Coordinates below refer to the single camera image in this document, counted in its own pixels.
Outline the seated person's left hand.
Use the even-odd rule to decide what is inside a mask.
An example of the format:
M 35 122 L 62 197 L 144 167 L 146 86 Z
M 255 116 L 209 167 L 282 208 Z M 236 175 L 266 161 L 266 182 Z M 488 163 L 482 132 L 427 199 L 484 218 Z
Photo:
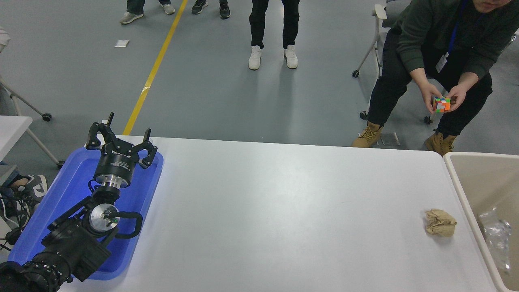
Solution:
M 446 110 L 445 113 L 456 111 L 465 101 L 468 90 L 468 87 L 464 84 L 454 86 L 445 97 L 445 99 L 449 99 L 450 101 L 449 110 Z

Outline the seated person's right hand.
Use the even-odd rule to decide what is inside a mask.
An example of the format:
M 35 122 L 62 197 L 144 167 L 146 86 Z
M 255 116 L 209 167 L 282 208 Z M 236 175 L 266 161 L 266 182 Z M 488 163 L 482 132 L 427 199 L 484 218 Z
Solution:
M 417 83 L 421 96 L 423 98 L 423 102 L 426 106 L 426 109 L 429 113 L 435 112 L 434 100 L 436 97 L 443 97 L 440 91 L 436 88 L 435 85 L 431 84 L 428 80 Z

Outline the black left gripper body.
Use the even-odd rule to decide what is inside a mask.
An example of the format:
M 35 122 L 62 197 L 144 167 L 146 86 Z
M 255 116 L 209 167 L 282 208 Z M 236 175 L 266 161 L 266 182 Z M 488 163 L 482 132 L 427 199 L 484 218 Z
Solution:
M 103 177 L 115 176 L 122 178 L 124 181 L 131 181 L 135 172 L 135 165 L 140 158 L 137 152 L 120 154 L 116 151 L 100 150 L 101 157 L 94 173 L 95 181 L 102 181 Z

